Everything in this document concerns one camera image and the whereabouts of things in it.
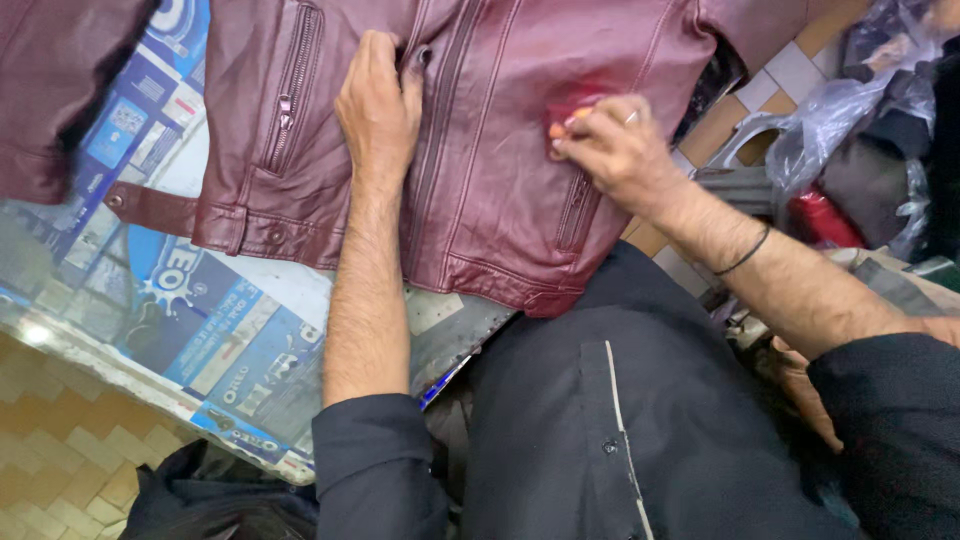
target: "qr code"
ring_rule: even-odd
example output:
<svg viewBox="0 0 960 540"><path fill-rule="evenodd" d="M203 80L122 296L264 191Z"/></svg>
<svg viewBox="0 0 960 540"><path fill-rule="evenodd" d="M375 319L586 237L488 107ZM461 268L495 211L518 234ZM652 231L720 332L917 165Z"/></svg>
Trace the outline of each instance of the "qr code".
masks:
<svg viewBox="0 0 960 540"><path fill-rule="evenodd" d="M146 116L123 103L117 105L110 114L110 123L119 128L120 131L131 135L136 135L146 121Z"/></svg>

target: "jacket sleeve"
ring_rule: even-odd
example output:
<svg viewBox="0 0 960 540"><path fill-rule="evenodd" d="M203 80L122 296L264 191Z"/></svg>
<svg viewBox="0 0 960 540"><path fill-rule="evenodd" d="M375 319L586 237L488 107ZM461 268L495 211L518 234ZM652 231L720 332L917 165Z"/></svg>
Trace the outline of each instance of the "jacket sleeve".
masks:
<svg viewBox="0 0 960 540"><path fill-rule="evenodd" d="M446 495L430 476L430 435L413 398L332 405L314 418L313 439L318 538L444 538Z"/></svg>
<svg viewBox="0 0 960 540"><path fill-rule="evenodd" d="M808 371L874 538L960 537L960 350L919 333L839 347Z"/></svg>
<svg viewBox="0 0 960 540"><path fill-rule="evenodd" d="M725 38L753 76L822 9L824 0L697 0L697 26Z"/></svg>
<svg viewBox="0 0 960 540"><path fill-rule="evenodd" d="M158 5L0 4L0 199L63 202L72 166L66 151L92 124L110 79L133 54Z"/></svg>

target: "hairy forearm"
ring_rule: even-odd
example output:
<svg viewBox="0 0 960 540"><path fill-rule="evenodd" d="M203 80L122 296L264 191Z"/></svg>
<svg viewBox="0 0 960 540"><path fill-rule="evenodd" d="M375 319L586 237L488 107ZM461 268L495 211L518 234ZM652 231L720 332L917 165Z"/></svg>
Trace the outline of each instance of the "hairy forearm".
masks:
<svg viewBox="0 0 960 540"><path fill-rule="evenodd" d="M696 184L684 184L654 225L719 272L756 246L764 226ZM723 276L737 298L807 358L862 337L923 331L866 285L800 242L771 231L744 264Z"/></svg>
<svg viewBox="0 0 960 540"><path fill-rule="evenodd" d="M410 332L400 275L399 201L399 193L351 195L327 323L324 406L409 391Z"/></svg>

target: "leather jacket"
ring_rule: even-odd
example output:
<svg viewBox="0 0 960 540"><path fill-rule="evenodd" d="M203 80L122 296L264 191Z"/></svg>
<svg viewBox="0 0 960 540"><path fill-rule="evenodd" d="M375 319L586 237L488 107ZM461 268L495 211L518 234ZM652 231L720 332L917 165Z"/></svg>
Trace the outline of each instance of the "leather jacket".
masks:
<svg viewBox="0 0 960 540"><path fill-rule="evenodd" d="M63 202L70 147L156 6L157 0L4 0L0 199Z"/></svg>
<svg viewBox="0 0 960 540"><path fill-rule="evenodd" d="M666 135L717 35L764 65L821 0L211 0L210 154L199 198L115 183L124 221L194 244L334 269L350 158L333 111L361 34L390 31L425 69L404 187L404 278L532 316L566 311L630 216L547 156L548 108L640 92Z"/></svg>

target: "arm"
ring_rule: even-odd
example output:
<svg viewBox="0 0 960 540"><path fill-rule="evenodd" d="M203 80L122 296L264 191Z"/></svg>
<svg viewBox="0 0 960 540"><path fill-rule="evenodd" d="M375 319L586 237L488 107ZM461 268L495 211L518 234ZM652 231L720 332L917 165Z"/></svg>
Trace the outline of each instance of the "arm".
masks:
<svg viewBox="0 0 960 540"><path fill-rule="evenodd" d="M578 161L594 184L714 272L757 245L764 226L707 193L673 164L643 98L601 101L567 123L560 157ZM777 231L749 260L723 276L764 322L808 358L858 338L923 331L866 285Z"/></svg>
<svg viewBox="0 0 960 540"><path fill-rule="evenodd" d="M318 538L443 538L446 497L408 395L410 333L397 241L403 177L420 126L421 71L367 32L336 101L353 160L347 232L330 301L324 410L314 419Z"/></svg>
<svg viewBox="0 0 960 540"><path fill-rule="evenodd" d="M604 100L555 132L558 159L577 160L600 190L712 270L760 240L762 225L673 165L642 98ZM944 343L957 343L955 323L906 317L777 232L723 279L800 353L822 356L809 374L846 443L844 487L864 527L878 538L956 536L960 351Z"/></svg>
<svg viewBox="0 0 960 540"><path fill-rule="evenodd" d="M403 177L420 128L420 74L396 83L394 43L367 32L336 100L353 160L350 208L324 351L324 406L406 394L410 331L398 227Z"/></svg>

